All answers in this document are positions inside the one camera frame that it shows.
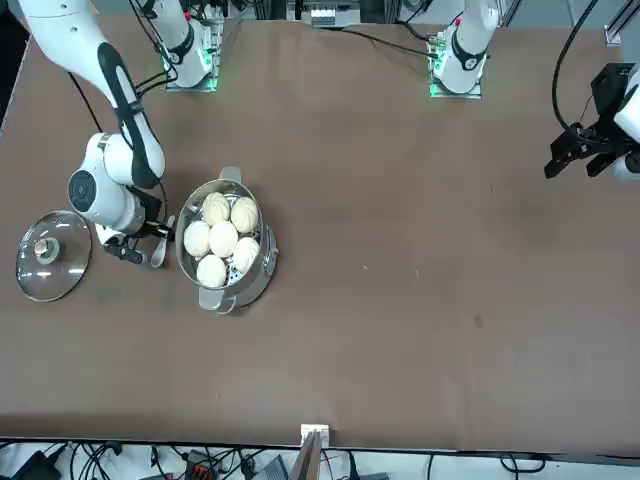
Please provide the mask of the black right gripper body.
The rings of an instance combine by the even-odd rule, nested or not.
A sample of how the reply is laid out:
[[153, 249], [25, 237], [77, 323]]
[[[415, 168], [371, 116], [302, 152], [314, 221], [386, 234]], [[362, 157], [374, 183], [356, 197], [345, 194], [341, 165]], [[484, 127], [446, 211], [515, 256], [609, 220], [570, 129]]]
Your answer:
[[160, 210], [163, 202], [133, 186], [126, 186], [125, 212], [114, 226], [102, 227], [102, 246], [105, 252], [133, 264], [144, 264], [147, 256], [137, 248], [143, 237], [145, 223], [163, 225]]

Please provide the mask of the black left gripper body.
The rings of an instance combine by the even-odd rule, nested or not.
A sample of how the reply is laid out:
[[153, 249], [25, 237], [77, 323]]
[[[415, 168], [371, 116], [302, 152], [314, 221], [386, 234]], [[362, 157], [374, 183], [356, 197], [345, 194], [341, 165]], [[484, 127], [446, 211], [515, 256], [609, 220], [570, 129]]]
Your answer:
[[608, 63], [591, 81], [591, 91], [597, 120], [582, 130], [589, 140], [613, 146], [625, 136], [615, 124], [614, 116], [619, 111], [626, 92], [632, 63]]

